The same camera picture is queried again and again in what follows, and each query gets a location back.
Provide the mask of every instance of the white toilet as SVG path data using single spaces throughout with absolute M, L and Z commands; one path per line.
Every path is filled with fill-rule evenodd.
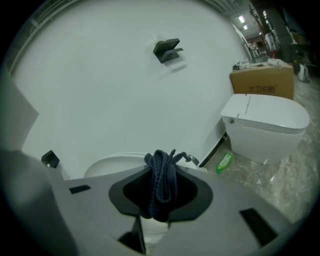
M 145 155 L 141 152 L 119 152 L 108 155 L 107 157 L 93 163 L 85 172 L 84 178 L 109 175 L 123 172 L 140 166 L 145 166 Z M 188 167 L 195 170 L 201 170 L 192 161 L 186 162 L 183 157 L 177 162 L 178 166 Z M 140 217 L 143 230 L 143 239 L 145 243 L 157 244 L 168 231 L 168 223 L 159 222 L 153 218 L 146 219 Z
M 292 153 L 309 125 L 300 104 L 270 95 L 234 94 L 221 115 L 232 151 L 264 165 Z

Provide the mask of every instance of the wall-mounted hook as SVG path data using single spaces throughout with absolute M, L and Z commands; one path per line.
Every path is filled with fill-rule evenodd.
M 60 160 L 56 156 L 56 154 L 50 150 L 48 153 L 45 153 L 41 157 L 41 162 L 44 163 L 46 166 L 49 165 L 50 168 L 57 168 Z
M 183 51 L 182 48 L 175 49 L 180 40 L 178 38 L 159 41 L 153 50 L 154 55 L 161 63 L 179 58 L 177 52 Z

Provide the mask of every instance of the floor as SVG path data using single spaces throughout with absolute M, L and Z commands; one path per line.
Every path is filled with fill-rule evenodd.
M 308 214 L 320 187 L 320 79 L 303 83 L 295 76 L 294 100 L 310 116 L 310 124 L 295 152 L 273 165 L 259 164 L 234 154 L 230 166 L 220 174 L 253 189 L 291 222 Z M 209 172 L 215 172 L 224 155 L 231 152 L 227 139 L 205 167 Z

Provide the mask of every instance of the toilet lid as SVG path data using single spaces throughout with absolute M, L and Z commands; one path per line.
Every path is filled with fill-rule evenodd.
M 240 125 L 288 134 L 301 133 L 309 125 L 307 111 L 293 100 L 258 94 L 246 97 L 247 109 L 237 117 Z

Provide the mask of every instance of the black clip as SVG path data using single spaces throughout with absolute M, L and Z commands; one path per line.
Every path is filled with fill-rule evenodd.
M 178 38 L 159 41 L 153 50 L 154 55 L 161 63 L 179 58 L 177 52 L 183 51 L 182 48 L 175 49 L 180 40 Z
M 45 153 L 41 157 L 41 162 L 44 163 L 46 166 L 49 165 L 50 168 L 57 168 L 60 160 L 56 156 L 56 154 L 50 150 L 48 153 Z

